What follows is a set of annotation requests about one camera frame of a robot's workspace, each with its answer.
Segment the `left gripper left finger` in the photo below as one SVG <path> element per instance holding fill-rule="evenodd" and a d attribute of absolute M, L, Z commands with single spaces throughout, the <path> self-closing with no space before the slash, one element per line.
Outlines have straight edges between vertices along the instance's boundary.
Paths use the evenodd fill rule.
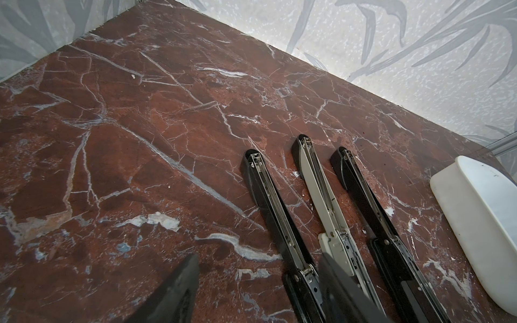
<path fill-rule="evenodd" d="M 126 322 L 190 322 L 199 288 L 199 257 L 188 255 Z"/>

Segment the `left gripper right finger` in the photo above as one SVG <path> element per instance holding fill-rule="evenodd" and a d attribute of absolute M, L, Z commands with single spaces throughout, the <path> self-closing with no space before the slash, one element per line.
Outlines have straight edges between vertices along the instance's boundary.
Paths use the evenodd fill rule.
<path fill-rule="evenodd" d="M 388 321 L 329 254 L 322 254 L 318 272 L 326 322 Z"/>

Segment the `black stapler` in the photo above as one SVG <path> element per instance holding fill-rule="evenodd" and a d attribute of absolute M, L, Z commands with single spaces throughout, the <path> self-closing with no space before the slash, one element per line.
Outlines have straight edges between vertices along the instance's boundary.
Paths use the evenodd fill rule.
<path fill-rule="evenodd" d="M 370 254 L 404 322 L 450 322 L 389 216 L 363 177 L 353 153 L 338 148 L 330 159 L 343 188 L 370 227 Z"/>
<path fill-rule="evenodd" d="M 298 321 L 325 322 L 315 262 L 280 197 L 263 155 L 255 149 L 248 149 L 241 171 L 283 258 L 285 271 L 282 281 Z"/>

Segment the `beige grey stapler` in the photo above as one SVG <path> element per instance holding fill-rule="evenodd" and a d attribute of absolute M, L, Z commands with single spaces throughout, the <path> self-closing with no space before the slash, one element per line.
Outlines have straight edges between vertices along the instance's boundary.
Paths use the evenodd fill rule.
<path fill-rule="evenodd" d="M 365 296 L 384 313 L 380 298 L 324 174 L 311 138 L 304 134 L 299 135 L 292 145 L 292 154 L 325 230 L 319 234 L 321 250 L 329 254 Z"/>

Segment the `white plastic tray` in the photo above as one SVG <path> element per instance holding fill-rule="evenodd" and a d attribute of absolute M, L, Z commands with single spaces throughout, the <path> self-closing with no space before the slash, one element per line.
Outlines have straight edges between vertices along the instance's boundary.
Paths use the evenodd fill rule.
<path fill-rule="evenodd" d="M 431 177 L 430 187 L 484 290 L 516 315 L 516 184 L 459 156 Z"/>

